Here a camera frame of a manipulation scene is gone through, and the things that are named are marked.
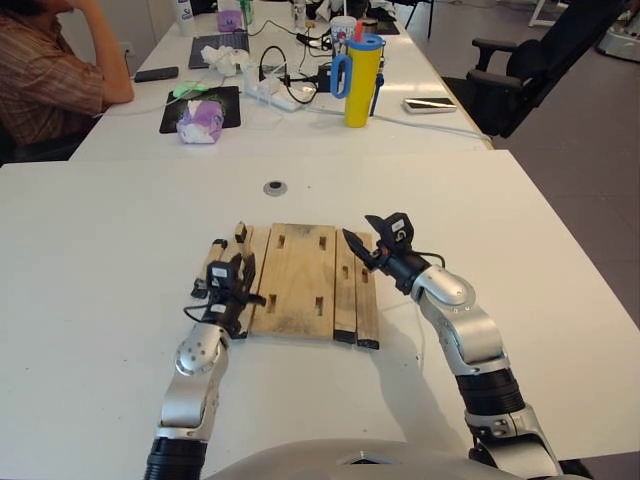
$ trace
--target yellow bottle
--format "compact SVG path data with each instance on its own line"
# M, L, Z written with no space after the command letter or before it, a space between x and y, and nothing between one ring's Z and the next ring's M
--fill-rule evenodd
M344 123L348 127L364 127L376 88L380 56L385 41L378 35L365 33L362 40L347 42L349 53L338 55L331 64L331 93L336 98L347 97ZM338 91L340 67L344 68L344 87Z

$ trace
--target white desk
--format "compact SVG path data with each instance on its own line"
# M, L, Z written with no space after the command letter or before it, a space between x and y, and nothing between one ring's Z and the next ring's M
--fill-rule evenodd
M274 179L283 197L262 192ZM640 333L507 152L70 162L0 170L0 476L141 478L210 242L239 219L366 230L364 214L394 211L475 285L560 458L640 448ZM315 438L466 454L433 330L376 284L378 352L234 343L207 473Z
M271 18L285 27L291 26L290 6L288 3L255 3L255 22L251 31L257 31L264 20ZM198 17L201 34L215 31L215 15ZM385 36L387 46L385 57L385 85L380 93L376 112L405 121L432 123L473 130L461 111L440 115L408 115L400 106L406 97L446 97L448 96L442 81L407 33ZM318 35L326 31L326 24L317 28ZM142 69L161 68L172 65L180 67L180 76L175 80L135 84L136 99L127 105L109 110L111 114L148 111L162 106L168 93L185 80L199 80L203 70L189 70L187 62L191 51L191 38L180 37L174 25L158 44ZM250 40L252 59L258 63L260 55L269 45L279 45L287 55L291 74L297 74L297 66L303 55L303 46L291 35L268 25L258 36ZM280 61L274 54L273 61ZM308 74L317 72L317 65L330 60L315 59L307 54L303 71ZM221 77L212 74L206 82L217 86ZM225 85L241 85L241 77L230 78ZM313 106L343 110L343 100L337 100L329 93L318 94ZM334 155L370 155L373 153L423 153L425 156L448 150L486 150L484 141L476 137L465 137L452 133L423 130L371 120L366 128L350 129L344 126L342 117L298 111L282 115L280 123L269 128L265 122L264 107L256 100L241 96L241 116L243 125L235 129L224 130L217 145L184 146L176 134L158 133L164 109L129 117L109 117L100 120L82 146L73 156L73 161L99 161L119 158L224 158L244 155L260 157L278 157L320 153Z

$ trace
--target smartphone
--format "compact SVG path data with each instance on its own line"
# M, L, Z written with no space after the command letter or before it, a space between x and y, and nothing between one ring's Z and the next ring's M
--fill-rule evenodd
M180 73L178 67L158 68L156 70L143 70L136 73L133 81L136 83L153 82L154 80L167 80L168 78L176 78Z
M408 113L455 112L456 104L449 98L405 98L402 106Z

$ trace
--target keyboard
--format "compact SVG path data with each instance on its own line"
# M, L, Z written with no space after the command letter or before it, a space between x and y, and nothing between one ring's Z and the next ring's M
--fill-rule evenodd
M221 46L231 47L238 50L249 51L249 35L247 32L221 33L219 35L209 35L206 37L195 37L191 44L191 55L189 56L189 68L209 68L202 60L202 49L209 45L212 48Z

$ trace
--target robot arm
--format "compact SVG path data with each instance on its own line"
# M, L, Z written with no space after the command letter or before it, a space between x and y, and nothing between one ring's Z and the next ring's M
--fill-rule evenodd
M242 256L207 267L209 300L202 319L176 352L145 480L200 479L218 407L218 388L227 370L227 352L231 338L240 330L238 317L248 303L264 304L264 299L250 294L255 257L243 245L245 236L243 229L237 238Z
M368 269L392 276L436 329L466 406L474 440L469 457L526 479L561 475L533 408L522 399L500 332L476 303L473 287L412 250L406 214L366 218L380 234L378 248L369 252L347 230L345 239Z

